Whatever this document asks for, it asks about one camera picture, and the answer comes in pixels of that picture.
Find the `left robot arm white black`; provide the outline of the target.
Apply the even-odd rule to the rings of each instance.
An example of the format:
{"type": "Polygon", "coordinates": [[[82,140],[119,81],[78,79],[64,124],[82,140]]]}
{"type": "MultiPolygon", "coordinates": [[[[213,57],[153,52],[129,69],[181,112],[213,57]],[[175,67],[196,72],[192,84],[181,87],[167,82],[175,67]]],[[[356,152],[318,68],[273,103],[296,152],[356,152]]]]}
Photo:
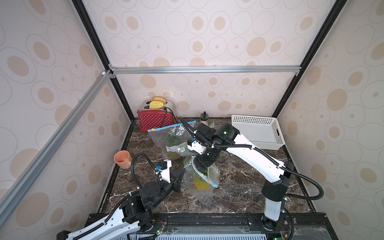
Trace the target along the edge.
{"type": "Polygon", "coordinates": [[[142,188],[125,196],[110,214],[87,227],[75,231],[62,231],[58,240],[114,240],[138,231],[147,231],[156,220],[153,210],[172,192],[181,191],[185,170],[176,171],[170,182],[149,182],[142,188]]]}

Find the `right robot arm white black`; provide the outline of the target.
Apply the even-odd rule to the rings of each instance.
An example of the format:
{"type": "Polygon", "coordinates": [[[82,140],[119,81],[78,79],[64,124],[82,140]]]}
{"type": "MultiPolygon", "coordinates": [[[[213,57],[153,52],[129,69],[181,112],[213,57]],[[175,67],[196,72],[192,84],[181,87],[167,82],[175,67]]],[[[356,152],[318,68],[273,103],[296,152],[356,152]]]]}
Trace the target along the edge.
{"type": "Polygon", "coordinates": [[[284,208],[283,198],[290,184],[291,169],[286,169],[283,162],[256,147],[230,124],[223,124],[218,130],[199,124],[195,130],[191,130],[191,136],[188,147],[198,153],[193,162],[199,172],[206,172],[217,161],[220,153],[227,151],[264,176],[266,181],[262,189],[265,197],[263,227],[268,231],[275,230],[284,208]]]}

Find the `yellow pineapple green crown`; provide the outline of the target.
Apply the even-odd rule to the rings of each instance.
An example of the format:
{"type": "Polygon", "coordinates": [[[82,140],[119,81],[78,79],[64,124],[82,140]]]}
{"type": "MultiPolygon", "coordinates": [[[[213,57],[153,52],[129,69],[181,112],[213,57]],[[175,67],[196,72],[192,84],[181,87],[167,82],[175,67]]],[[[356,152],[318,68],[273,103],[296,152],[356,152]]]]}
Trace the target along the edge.
{"type": "Polygon", "coordinates": [[[198,191],[206,191],[211,187],[211,184],[207,183],[198,173],[194,173],[193,181],[194,187],[198,191]]]}

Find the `clear zip-top bag blue slider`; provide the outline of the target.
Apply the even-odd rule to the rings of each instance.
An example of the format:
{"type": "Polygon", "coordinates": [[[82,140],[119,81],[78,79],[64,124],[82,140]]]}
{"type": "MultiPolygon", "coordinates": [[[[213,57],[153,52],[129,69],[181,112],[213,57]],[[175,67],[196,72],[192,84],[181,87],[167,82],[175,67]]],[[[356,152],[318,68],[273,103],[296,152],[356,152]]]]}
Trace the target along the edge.
{"type": "Polygon", "coordinates": [[[196,156],[188,156],[184,159],[183,182],[201,204],[210,207],[214,201],[214,189],[219,187],[220,170],[213,164],[205,172],[200,171],[197,169],[195,158],[196,156]]]}

